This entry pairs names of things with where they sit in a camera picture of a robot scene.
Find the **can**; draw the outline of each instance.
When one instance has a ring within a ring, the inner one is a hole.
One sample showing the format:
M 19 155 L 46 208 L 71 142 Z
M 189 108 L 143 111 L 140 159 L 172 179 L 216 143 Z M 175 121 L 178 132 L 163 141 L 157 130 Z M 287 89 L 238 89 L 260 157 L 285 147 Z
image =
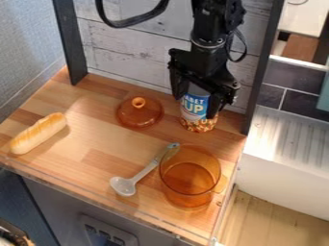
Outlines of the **can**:
M 181 99 L 180 122 L 184 128 L 195 133 L 206 133 L 215 127 L 218 113 L 213 119 L 207 119 L 210 93 L 190 83 L 189 92 Z

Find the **orange lid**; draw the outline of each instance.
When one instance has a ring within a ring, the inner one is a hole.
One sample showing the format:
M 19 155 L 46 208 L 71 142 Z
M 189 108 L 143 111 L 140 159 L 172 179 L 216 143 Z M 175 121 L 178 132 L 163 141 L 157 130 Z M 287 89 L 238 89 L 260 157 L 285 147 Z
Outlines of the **orange lid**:
M 145 128 L 159 122 L 164 116 L 163 106 L 155 99 L 133 97 L 119 105 L 116 116 L 129 128 Z

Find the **black frame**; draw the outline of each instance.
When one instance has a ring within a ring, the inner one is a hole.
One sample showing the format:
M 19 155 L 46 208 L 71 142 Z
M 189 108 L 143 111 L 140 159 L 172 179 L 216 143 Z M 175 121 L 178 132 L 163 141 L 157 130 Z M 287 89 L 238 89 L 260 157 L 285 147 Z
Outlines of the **black frame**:
M 77 85 L 88 74 L 88 70 L 73 0 L 53 0 L 53 4 L 60 29 L 70 80 L 73 85 Z M 258 62 L 254 85 L 248 102 L 245 122 L 241 129 L 242 133 L 245 135 L 249 132 L 283 5 L 284 0 L 273 1 L 262 53 Z
M 284 6 L 285 0 L 274 0 L 273 6 L 270 12 L 266 34 L 263 42 L 262 52 L 258 61 L 258 66 L 254 78 L 254 84 L 250 93 L 248 107 L 245 115 L 245 122 L 242 127 L 242 133 L 248 135 L 252 117 L 256 109 L 257 98 L 261 91 L 264 75 L 266 74 L 266 68 L 269 60 L 269 55 L 272 49 L 272 45 L 276 36 L 277 27 L 279 24 L 281 11 Z
M 73 0 L 53 0 L 53 5 L 70 81 L 77 85 L 88 74 L 88 70 Z

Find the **black cable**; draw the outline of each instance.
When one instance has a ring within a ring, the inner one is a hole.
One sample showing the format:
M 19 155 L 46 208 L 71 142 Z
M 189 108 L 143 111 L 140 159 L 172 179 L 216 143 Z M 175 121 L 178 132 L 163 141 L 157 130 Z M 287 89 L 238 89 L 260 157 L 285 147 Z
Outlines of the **black cable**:
M 96 9 L 98 11 L 99 16 L 104 21 L 104 23 L 108 24 L 113 28 L 125 28 L 133 25 L 137 25 L 143 21 L 152 19 L 159 14 L 163 13 L 168 6 L 169 0 L 160 0 L 159 4 L 150 12 L 146 12 L 137 16 L 133 16 L 127 19 L 122 20 L 110 20 L 105 14 L 103 0 L 95 0 Z
M 243 46 L 244 46 L 244 50 L 243 50 L 242 55 L 239 58 L 235 59 L 235 60 L 231 57 L 231 54 L 230 54 L 234 36 L 237 36 L 239 38 L 239 40 L 242 42 Z M 225 50 L 226 50 L 227 58 L 231 62 L 241 62 L 245 58 L 245 56 L 248 53 L 248 48 L 247 48 L 247 45 L 246 45 L 245 38 L 244 38 L 243 34 L 240 32 L 240 30 L 236 29 L 228 35 L 227 40 L 226 40 L 226 44 L 225 44 Z

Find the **white ladle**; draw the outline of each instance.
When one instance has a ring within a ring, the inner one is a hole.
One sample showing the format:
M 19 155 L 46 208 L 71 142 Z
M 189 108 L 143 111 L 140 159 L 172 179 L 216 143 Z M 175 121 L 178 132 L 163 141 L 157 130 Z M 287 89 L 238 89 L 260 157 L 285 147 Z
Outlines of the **white ladle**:
M 179 150 L 179 143 L 170 143 L 152 161 L 131 179 L 112 177 L 110 185 L 120 196 L 132 196 L 136 193 L 136 183 L 144 178 L 149 172 L 156 168 L 162 159 L 169 160 Z

